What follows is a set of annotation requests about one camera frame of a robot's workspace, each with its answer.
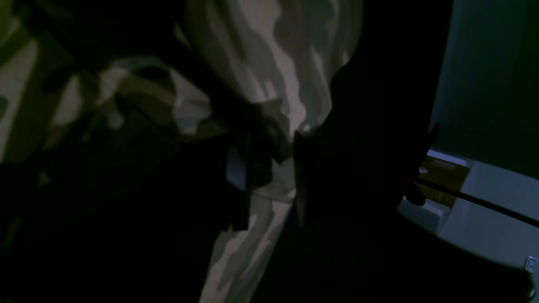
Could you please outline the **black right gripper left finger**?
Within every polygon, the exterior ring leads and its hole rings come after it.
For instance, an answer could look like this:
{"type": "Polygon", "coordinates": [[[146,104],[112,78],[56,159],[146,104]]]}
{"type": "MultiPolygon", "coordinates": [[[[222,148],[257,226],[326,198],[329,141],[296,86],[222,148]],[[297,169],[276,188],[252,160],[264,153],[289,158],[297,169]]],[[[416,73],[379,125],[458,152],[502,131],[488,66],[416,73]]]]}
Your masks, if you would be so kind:
{"type": "Polygon", "coordinates": [[[251,136],[175,154],[113,207],[1,266],[2,303],[198,303],[213,245],[249,223],[251,136]]]}

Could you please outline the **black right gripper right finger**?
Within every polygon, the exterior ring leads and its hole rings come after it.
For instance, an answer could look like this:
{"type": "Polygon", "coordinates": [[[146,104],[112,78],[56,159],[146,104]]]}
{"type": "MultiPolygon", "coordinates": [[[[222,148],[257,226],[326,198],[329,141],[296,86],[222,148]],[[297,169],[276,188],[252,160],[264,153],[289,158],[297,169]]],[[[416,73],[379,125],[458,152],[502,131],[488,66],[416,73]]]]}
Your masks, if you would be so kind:
{"type": "Polygon", "coordinates": [[[529,303],[523,270],[447,243],[399,214],[426,202],[415,180],[433,133],[408,134],[404,156],[383,159],[382,138],[354,158],[333,161],[313,136],[294,140],[298,194],[254,303],[529,303]]]}

